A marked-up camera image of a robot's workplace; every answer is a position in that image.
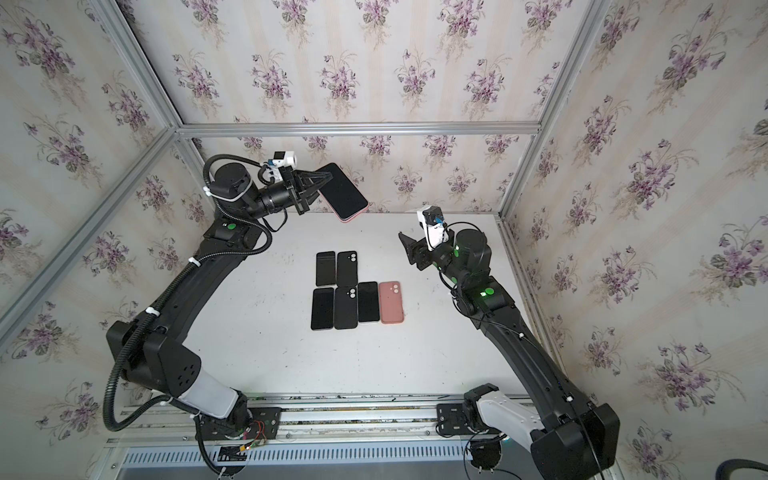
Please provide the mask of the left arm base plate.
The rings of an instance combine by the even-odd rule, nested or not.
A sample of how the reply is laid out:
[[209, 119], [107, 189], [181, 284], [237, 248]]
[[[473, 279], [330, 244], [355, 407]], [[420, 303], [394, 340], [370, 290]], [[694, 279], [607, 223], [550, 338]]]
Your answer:
[[202, 416], [201, 435], [204, 441], [266, 441], [277, 437], [283, 410], [280, 407], [249, 407], [242, 426], [226, 425], [224, 420]]

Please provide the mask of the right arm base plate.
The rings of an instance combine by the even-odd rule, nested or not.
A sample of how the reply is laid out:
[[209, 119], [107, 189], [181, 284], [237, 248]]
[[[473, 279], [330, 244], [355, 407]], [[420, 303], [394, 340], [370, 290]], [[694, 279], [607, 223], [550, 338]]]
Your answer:
[[439, 403], [436, 405], [436, 433], [441, 437], [488, 434], [500, 431], [484, 423], [479, 410], [467, 403]]

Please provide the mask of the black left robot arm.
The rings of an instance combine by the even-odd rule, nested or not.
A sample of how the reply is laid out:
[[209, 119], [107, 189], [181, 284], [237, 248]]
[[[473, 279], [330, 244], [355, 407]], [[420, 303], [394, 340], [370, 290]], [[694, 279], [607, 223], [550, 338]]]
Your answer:
[[329, 172], [277, 169], [278, 177], [257, 187], [249, 172], [266, 165], [233, 154], [217, 154], [203, 165], [204, 194], [217, 210], [196, 252], [180, 273], [131, 321], [117, 321], [106, 333], [114, 364], [109, 373], [102, 420], [110, 432], [132, 425], [150, 408], [170, 404], [198, 425], [237, 438], [253, 424], [244, 393], [219, 382], [184, 341], [198, 315], [242, 262], [266, 252], [275, 232], [267, 216], [295, 208], [309, 211]]

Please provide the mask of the black phone case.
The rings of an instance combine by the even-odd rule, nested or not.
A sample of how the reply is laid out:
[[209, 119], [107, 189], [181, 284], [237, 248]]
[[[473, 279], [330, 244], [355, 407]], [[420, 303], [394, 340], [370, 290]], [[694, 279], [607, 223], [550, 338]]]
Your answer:
[[341, 251], [336, 257], [336, 285], [354, 287], [358, 284], [358, 255], [356, 251]]
[[336, 330], [354, 329], [358, 322], [357, 287], [337, 287], [334, 292], [334, 328]]

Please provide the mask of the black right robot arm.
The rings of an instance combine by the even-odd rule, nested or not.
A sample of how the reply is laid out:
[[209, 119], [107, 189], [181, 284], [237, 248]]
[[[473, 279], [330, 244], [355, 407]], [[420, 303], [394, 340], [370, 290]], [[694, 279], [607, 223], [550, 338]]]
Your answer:
[[616, 460], [620, 420], [608, 404], [596, 405], [534, 338], [512, 296], [492, 276], [492, 251], [477, 226], [454, 231], [440, 208], [417, 213], [420, 240], [398, 235], [410, 264], [433, 266], [457, 311], [499, 350], [534, 407], [526, 409], [485, 384], [465, 395], [472, 429], [497, 430], [525, 447], [544, 479], [590, 479]]

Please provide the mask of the black phone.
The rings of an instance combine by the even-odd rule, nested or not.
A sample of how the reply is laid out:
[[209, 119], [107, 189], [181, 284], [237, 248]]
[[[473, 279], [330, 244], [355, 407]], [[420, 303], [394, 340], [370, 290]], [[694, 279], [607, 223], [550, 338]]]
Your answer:
[[336, 284], [336, 253], [322, 251], [316, 254], [315, 285], [317, 287]]

